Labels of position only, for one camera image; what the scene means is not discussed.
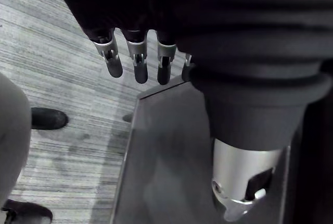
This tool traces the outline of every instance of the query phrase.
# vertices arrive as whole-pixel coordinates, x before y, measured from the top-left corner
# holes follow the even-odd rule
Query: black shoe
[[[32,129],[61,129],[68,123],[67,115],[51,108],[31,108]]]
[[[30,202],[7,200],[1,211],[7,213],[5,224],[50,224],[53,218],[48,208]]]

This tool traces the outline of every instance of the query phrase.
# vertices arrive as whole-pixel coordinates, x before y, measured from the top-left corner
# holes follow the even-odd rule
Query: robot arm
[[[149,29],[158,36],[158,81],[168,83],[175,49],[183,78],[206,99],[214,138],[212,190],[239,219],[269,193],[283,148],[307,105],[328,92],[320,73],[333,57],[333,0],[65,0],[83,31],[122,75],[114,28],[126,38],[135,79],[147,81]]]

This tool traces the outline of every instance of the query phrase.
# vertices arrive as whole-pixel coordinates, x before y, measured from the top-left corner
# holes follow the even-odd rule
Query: striped carpet
[[[0,0],[0,72],[31,106],[65,111],[69,125],[33,131],[30,156],[11,198],[50,208],[54,223],[109,223],[131,113],[138,93],[157,85],[157,44],[148,33],[146,84],[119,30],[124,74],[112,78],[63,0]],[[172,76],[181,73],[177,53]]]

